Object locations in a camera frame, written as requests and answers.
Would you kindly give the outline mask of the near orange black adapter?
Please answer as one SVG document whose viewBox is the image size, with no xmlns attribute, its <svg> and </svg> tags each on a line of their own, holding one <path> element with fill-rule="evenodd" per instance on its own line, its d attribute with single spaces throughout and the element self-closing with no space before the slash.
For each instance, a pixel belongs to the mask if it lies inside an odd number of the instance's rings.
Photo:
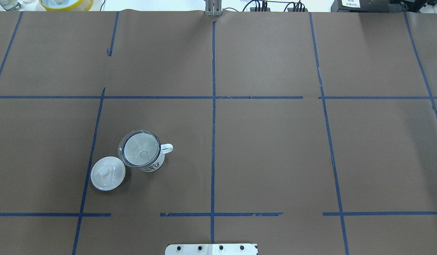
<svg viewBox="0 0 437 255">
<path fill-rule="evenodd" d="M 307 8 L 305 7 L 305 5 L 301 2 L 290 2 L 285 6 L 285 10 L 286 12 L 308 12 Z"/>
</svg>

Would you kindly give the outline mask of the white ceramic lid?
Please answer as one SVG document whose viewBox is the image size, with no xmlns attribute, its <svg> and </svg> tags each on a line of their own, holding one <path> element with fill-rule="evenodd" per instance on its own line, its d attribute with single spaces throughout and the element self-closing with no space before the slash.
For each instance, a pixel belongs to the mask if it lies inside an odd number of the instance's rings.
<svg viewBox="0 0 437 255">
<path fill-rule="evenodd" d="M 126 176 L 125 164 L 116 157 L 105 157 L 97 161 L 91 169 L 93 186 L 101 191 L 117 188 Z"/>
</svg>

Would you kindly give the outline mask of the white patterned mug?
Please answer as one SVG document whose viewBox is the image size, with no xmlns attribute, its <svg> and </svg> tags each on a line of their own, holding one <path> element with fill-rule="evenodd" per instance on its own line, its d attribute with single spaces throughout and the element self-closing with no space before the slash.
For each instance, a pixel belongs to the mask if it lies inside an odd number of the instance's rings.
<svg viewBox="0 0 437 255">
<path fill-rule="evenodd" d="M 174 149 L 170 143 L 162 144 L 160 139 L 147 130 L 135 130 L 126 134 L 118 145 L 118 155 L 126 166 L 153 172 L 165 161 L 165 155 Z"/>
</svg>

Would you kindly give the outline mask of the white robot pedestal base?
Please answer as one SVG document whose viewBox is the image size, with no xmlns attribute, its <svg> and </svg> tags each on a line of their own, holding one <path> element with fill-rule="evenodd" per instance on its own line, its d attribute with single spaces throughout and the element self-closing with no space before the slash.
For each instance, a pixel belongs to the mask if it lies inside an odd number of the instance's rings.
<svg viewBox="0 0 437 255">
<path fill-rule="evenodd" d="M 258 255 L 257 244 L 172 244 L 165 249 L 165 255 Z"/>
</svg>

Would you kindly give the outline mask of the clear plastic bottle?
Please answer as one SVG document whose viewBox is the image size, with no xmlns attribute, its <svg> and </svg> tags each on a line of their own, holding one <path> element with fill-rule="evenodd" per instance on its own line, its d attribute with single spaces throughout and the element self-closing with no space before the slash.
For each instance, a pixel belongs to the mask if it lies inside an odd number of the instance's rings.
<svg viewBox="0 0 437 255">
<path fill-rule="evenodd" d="M 0 6 L 5 11 L 18 11 L 21 9 L 21 3 L 18 0 L 0 0 Z"/>
</svg>

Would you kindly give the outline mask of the black computer box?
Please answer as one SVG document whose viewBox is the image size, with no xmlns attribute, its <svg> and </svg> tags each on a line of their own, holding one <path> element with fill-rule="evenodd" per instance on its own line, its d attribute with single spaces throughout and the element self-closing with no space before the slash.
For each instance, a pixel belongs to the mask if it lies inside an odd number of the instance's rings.
<svg viewBox="0 0 437 255">
<path fill-rule="evenodd" d="M 334 0 L 331 12 L 399 13 L 403 7 L 390 0 Z"/>
</svg>

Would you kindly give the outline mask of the orange black adapter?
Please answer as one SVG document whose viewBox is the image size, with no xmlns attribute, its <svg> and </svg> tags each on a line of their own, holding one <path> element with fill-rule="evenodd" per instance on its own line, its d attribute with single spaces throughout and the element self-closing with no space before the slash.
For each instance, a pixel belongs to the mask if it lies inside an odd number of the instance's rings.
<svg viewBox="0 0 437 255">
<path fill-rule="evenodd" d="M 246 8 L 250 12 L 267 12 L 268 11 L 268 1 L 262 0 L 252 0 L 248 2 Z"/>
<path fill-rule="evenodd" d="M 285 10 L 286 12 L 308 12 L 307 8 L 305 7 L 305 5 L 301 2 L 290 2 L 285 6 Z"/>
</svg>

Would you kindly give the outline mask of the far orange black adapter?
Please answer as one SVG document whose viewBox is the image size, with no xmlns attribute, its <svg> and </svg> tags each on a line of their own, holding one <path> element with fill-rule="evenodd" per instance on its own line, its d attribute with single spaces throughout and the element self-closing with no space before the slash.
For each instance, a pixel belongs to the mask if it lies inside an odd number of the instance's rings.
<svg viewBox="0 0 437 255">
<path fill-rule="evenodd" d="M 252 0 L 248 2 L 246 8 L 250 12 L 267 12 L 268 11 L 268 1 L 262 0 Z"/>
</svg>

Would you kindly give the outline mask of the yellow rimmed bowl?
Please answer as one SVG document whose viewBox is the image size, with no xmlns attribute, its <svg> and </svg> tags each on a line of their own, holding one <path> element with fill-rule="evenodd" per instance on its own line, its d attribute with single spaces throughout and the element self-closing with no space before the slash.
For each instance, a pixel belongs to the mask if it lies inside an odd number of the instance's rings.
<svg viewBox="0 0 437 255">
<path fill-rule="evenodd" d="M 89 11 L 94 0 L 39 0 L 47 11 Z"/>
</svg>

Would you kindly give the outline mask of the aluminium frame post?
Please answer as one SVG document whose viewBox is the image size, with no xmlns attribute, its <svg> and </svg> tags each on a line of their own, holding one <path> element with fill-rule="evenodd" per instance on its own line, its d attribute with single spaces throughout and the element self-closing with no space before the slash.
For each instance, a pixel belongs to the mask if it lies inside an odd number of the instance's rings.
<svg viewBox="0 0 437 255">
<path fill-rule="evenodd" d="M 208 17 L 222 16 L 222 0 L 205 0 L 205 15 Z"/>
</svg>

